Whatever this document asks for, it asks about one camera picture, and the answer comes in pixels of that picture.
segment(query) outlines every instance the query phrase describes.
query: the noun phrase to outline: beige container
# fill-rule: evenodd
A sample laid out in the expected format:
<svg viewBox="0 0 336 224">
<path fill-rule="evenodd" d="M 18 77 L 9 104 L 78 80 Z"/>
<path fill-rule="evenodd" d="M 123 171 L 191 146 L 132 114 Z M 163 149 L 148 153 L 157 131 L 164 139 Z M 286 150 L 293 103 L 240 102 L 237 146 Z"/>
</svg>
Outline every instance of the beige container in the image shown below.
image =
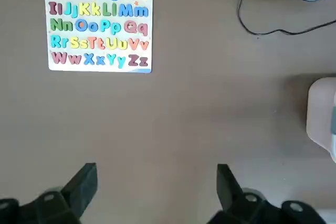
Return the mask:
<svg viewBox="0 0 336 224">
<path fill-rule="evenodd" d="M 325 148 L 336 162 L 336 78 L 322 78 L 309 89 L 307 108 L 307 134 L 315 143 Z"/>
</svg>

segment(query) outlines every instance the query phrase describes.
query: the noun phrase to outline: yellow letter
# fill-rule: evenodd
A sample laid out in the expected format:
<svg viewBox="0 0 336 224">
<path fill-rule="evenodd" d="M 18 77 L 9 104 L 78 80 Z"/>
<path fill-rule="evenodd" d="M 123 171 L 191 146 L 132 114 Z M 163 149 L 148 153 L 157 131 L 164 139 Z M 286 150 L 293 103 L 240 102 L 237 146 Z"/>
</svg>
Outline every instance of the yellow letter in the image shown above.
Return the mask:
<svg viewBox="0 0 336 224">
<path fill-rule="evenodd" d="M 88 11 L 90 4 L 89 3 L 79 3 L 79 15 L 87 15 L 90 16 L 90 12 Z"/>
<path fill-rule="evenodd" d="M 128 47 L 128 43 L 127 43 L 127 41 L 125 40 L 125 41 L 119 41 L 119 49 L 121 49 L 121 50 L 126 50 L 127 49 L 127 47 Z"/>
<path fill-rule="evenodd" d="M 80 41 L 80 48 L 87 49 L 88 48 L 88 41 L 86 39 L 82 39 Z"/>
<path fill-rule="evenodd" d="M 100 7 L 99 7 L 95 2 L 93 2 L 93 3 L 91 4 L 91 7 L 92 7 L 92 12 L 91 12 L 91 14 L 92 14 L 93 16 L 100 16 L 100 12 L 99 12 Z"/>
<path fill-rule="evenodd" d="M 111 44 L 110 38 L 106 38 L 106 46 L 110 49 L 110 50 L 114 50 L 117 48 L 118 45 L 118 40 L 117 38 L 113 38 L 113 44 Z"/>
<path fill-rule="evenodd" d="M 78 37 L 71 37 L 71 48 L 79 48 Z"/>
</svg>

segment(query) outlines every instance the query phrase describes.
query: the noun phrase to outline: alphabet puzzle board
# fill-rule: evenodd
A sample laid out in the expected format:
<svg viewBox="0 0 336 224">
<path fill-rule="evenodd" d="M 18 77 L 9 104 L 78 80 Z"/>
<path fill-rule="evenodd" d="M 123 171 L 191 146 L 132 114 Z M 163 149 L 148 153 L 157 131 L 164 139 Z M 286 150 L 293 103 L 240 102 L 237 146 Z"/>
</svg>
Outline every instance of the alphabet puzzle board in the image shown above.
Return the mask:
<svg viewBox="0 0 336 224">
<path fill-rule="evenodd" d="M 49 69 L 152 70 L 153 0 L 45 0 Z"/>
</svg>

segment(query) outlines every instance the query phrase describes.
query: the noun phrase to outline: power cord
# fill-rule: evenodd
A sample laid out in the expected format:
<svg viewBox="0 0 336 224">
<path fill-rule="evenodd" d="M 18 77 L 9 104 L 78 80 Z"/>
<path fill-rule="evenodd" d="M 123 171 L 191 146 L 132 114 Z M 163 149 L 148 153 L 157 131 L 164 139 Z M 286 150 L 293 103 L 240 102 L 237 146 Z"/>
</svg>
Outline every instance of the power cord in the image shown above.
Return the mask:
<svg viewBox="0 0 336 224">
<path fill-rule="evenodd" d="M 306 30 L 303 30 L 303 31 L 299 31 L 297 33 L 293 33 L 291 31 L 287 31 L 287 30 L 283 30 L 283 29 L 276 29 L 276 30 L 273 30 L 273 31 L 269 31 L 267 33 L 255 33 L 253 31 L 251 31 L 250 29 L 247 28 L 247 26 L 244 24 L 244 22 L 242 21 L 241 17 L 240 17 L 240 8 L 242 7 L 242 4 L 243 4 L 243 0 L 239 0 L 239 3 L 238 3 L 238 8 L 237 8 L 237 16 L 238 16 L 238 20 L 240 22 L 240 24 L 244 27 L 245 31 L 247 31 L 249 34 L 252 34 L 252 35 L 258 35 L 258 36 L 261 36 L 261 35 L 269 35 L 269 34 L 273 34 L 273 33 L 276 33 L 277 31 L 283 33 L 283 34 L 286 34 L 286 35 L 299 35 L 299 34 L 305 34 L 305 33 L 308 33 L 310 31 L 314 31 L 318 28 L 321 28 L 321 27 L 325 27 L 325 26 L 329 26 L 329 25 L 332 25 L 334 23 L 336 23 L 336 19 L 333 20 L 333 21 L 330 21 L 330 22 L 327 22 L 327 23 L 324 23 L 322 25 L 318 25 L 318 26 L 313 26 L 311 28 L 308 28 Z"/>
</svg>

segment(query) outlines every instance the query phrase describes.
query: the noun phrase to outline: gray table surface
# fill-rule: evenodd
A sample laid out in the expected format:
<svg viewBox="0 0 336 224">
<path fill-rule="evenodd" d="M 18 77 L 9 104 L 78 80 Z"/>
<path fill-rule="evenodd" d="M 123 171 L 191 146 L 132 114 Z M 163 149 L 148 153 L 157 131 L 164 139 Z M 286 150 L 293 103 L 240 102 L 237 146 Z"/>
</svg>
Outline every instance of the gray table surface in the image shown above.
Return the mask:
<svg viewBox="0 0 336 224">
<path fill-rule="evenodd" d="M 97 162 L 90 223 L 205 223 L 217 163 L 243 187 L 321 211 L 336 164 L 305 131 L 307 93 L 336 69 L 336 26 L 247 34 L 237 0 L 154 0 L 153 73 L 50 71 L 44 0 L 0 0 L 0 196 L 28 202 Z M 255 31 L 335 18 L 335 0 L 245 0 Z"/>
</svg>

